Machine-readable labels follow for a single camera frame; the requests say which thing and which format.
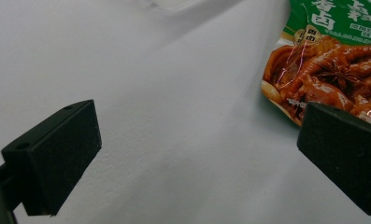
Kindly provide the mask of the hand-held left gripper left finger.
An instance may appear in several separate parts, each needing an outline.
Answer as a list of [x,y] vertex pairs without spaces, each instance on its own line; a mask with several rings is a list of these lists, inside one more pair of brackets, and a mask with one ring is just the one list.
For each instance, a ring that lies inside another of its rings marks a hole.
[[57,215],[101,147],[94,101],[58,110],[2,149],[8,207]]

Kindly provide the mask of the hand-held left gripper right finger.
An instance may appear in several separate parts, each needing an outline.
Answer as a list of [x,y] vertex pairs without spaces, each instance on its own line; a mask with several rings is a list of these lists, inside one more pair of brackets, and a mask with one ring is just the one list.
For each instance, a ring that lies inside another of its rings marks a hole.
[[298,149],[371,216],[371,124],[319,103],[307,104]]

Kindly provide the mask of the green snack packet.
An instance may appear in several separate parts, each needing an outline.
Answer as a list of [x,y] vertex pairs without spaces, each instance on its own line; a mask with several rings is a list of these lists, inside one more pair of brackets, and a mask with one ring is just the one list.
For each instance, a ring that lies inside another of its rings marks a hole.
[[307,103],[371,124],[371,0],[290,0],[261,89],[296,124]]

